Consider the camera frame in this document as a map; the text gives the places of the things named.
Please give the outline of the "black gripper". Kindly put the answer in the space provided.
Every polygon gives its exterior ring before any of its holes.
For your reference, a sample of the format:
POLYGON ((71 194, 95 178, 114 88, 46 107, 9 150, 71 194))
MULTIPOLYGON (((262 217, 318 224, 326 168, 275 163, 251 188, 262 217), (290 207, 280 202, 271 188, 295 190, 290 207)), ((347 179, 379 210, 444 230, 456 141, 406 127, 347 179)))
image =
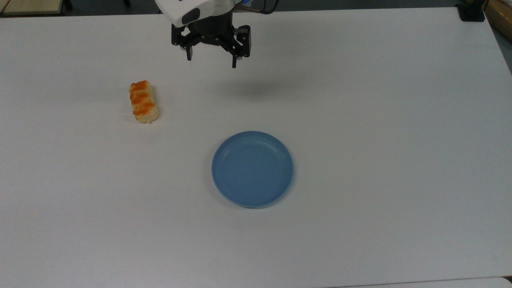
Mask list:
POLYGON ((233 26, 233 13, 204 18, 191 22, 184 27, 172 25, 171 43, 186 52, 188 61, 192 60, 193 47, 199 43, 221 47, 232 55, 232 68, 237 61, 251 55, 251 27, 233 26))

